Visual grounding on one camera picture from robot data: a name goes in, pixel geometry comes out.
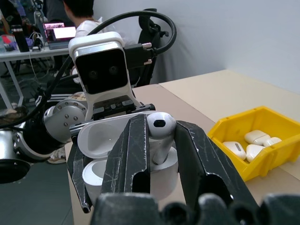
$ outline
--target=yellow bin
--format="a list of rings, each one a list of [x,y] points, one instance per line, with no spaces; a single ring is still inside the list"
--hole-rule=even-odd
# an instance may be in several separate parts
[[[279,137],[282,142],[263,149],[251,163],[241,160],[222,144],[236,141],[246,150],[248,143],[244,136],[253,130]],[[300,154],[300,123],[265,106],[219,120],[208,136],[231,159],[244,181],[266,176],[269,170],[296,161]]]

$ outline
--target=black bottle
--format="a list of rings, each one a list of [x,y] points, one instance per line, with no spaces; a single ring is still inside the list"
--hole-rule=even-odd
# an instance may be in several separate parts
[[[26,38],[23,33],[23,29],[21,25],[13,25],[11,31],[15,37],[15,41],[17,42],[20,52],[29,52],[29,47],[26,42]]]

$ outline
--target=white earbud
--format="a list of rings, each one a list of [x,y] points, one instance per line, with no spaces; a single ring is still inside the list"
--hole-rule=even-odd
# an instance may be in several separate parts
[[[176,120],[168,113],[154,112],[147,117],[147,122],[150,138],[163,140],[152,161],[157,165],[163,164],[174,142]]]

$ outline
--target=earbud stem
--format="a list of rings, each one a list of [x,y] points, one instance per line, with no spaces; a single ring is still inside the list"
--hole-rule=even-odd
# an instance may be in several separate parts
[[[158,147],[157,152],[155,153],[152,162],[156,165],[161,165],[165,162],[168,153],[173,145],[174,135],[171,135],[164,139]]]

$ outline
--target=metal screw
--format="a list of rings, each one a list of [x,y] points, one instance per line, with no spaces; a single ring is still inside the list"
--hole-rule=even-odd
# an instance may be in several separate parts
[[[152,47],[152,43],[149,42],[149,43],[142,44],[142,47],[143,48],[151,48]]]

